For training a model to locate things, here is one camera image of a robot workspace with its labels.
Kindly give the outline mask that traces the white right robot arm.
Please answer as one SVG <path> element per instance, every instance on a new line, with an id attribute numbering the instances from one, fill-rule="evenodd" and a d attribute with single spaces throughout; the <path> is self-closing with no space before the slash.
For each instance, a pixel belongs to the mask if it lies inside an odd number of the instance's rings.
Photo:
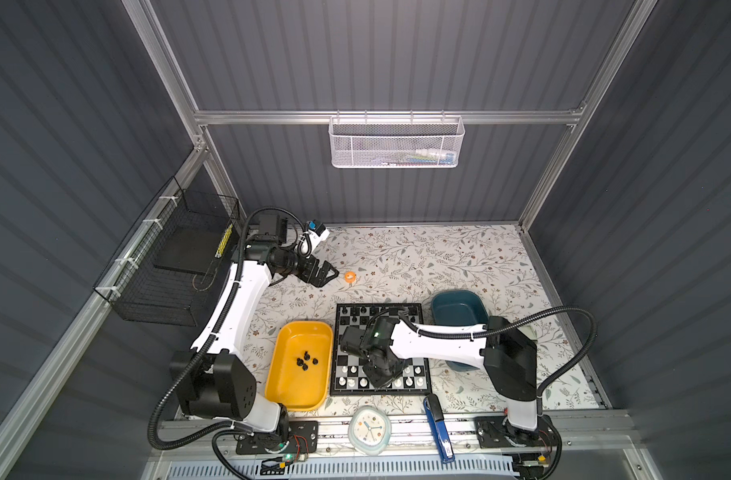
<path id="1" fill-rule="evenodd" d="M 421 325 L 397 310 L 377 314 L 363 328 L 347 327 L 341 348 L 365 361 L 365 377 L 377 389 L 396 380 L 412 359 L 475 367 L 487 374 L 497 394 L 507 401 L 509 426 L 537 431 L 537 347 L 503 317 L 468 326 Z"/>

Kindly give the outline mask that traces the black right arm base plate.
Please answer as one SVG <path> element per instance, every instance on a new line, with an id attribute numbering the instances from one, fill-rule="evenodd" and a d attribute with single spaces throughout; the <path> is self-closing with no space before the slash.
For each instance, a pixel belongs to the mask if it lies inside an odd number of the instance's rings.
<path id="1" fill-rule="evenodd" d="M 551 451 L 561 443 L 561 436 L 547 415 L 537 418 L 535 431 L 511 426 L 505 415 L 477 416 L 473 425 L 479 446 L 483 448 L 547 447 Z"/>

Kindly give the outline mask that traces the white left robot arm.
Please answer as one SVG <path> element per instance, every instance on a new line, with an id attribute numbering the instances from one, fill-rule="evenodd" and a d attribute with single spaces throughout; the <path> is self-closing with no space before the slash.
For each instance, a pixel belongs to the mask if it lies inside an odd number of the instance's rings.
<path id="1" fill-rule="evenodd" d="M 274 277 L 322 288 L 339 272 L 314 254 L 330 235 L 323 222 L 301 222 L 279 207 L 262 207 L 247 222 L 258 227 L 245 226 L 238 235 L 216 308 L 190 349 L 175 355 L 174 385 L 165 398 L 177 400 L 185 416 L 215 420 L 221 428 L 285 437 L 287 408 L 259 392 L 242 358 L 251 321 Z"/>

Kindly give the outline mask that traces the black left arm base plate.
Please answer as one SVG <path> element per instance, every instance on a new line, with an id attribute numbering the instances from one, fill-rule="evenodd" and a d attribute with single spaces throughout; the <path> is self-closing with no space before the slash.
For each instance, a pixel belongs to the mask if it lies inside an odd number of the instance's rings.
<path id="1" fill-rule="evenodd" d="M 274 432 L 240 432 L 234 436 L 238 455 L 310 454 L 317 451 L 320 435 L 317 421 L 291 421 Z"/>

